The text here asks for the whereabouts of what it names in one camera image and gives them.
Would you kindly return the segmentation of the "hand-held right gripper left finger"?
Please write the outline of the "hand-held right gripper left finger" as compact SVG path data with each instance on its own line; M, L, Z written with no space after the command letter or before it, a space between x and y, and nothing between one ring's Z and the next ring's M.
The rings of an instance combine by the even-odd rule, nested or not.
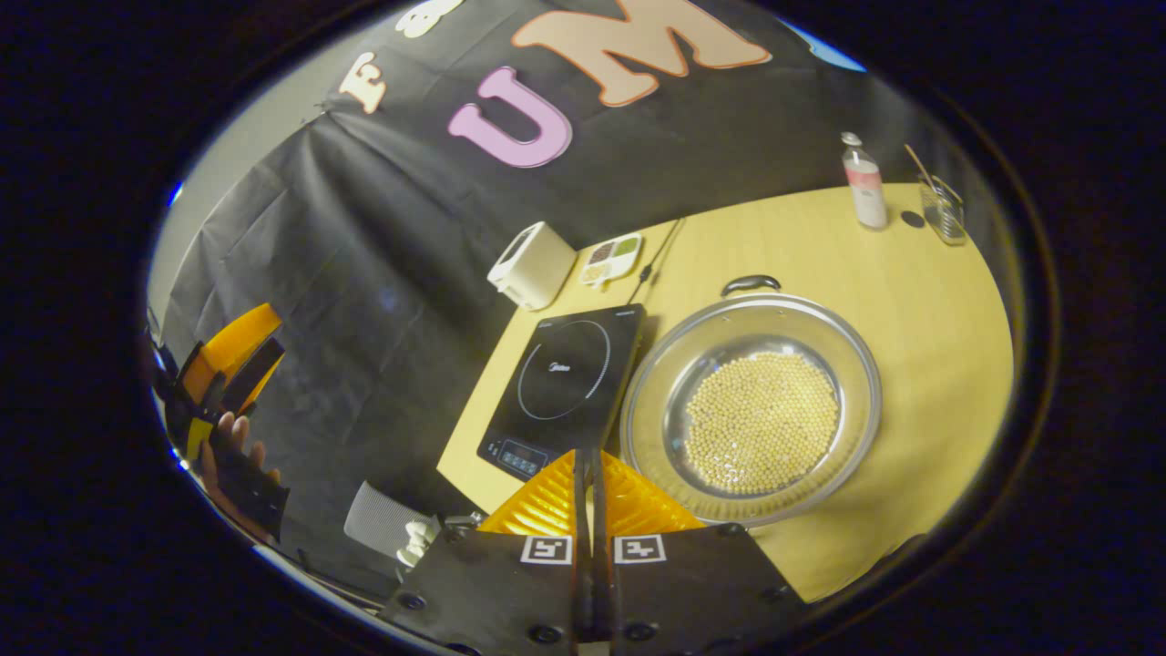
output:
M592 481L593 449L575 451L567 514L573 535L445 525L379 619L430 655L576 655L593 619Z

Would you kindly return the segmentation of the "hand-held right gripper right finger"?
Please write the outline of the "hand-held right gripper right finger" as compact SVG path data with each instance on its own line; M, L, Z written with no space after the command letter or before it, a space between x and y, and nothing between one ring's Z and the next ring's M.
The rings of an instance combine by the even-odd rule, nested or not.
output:
M708 524L592 454L592 632L611 653L750 653L808 613L747 528Z

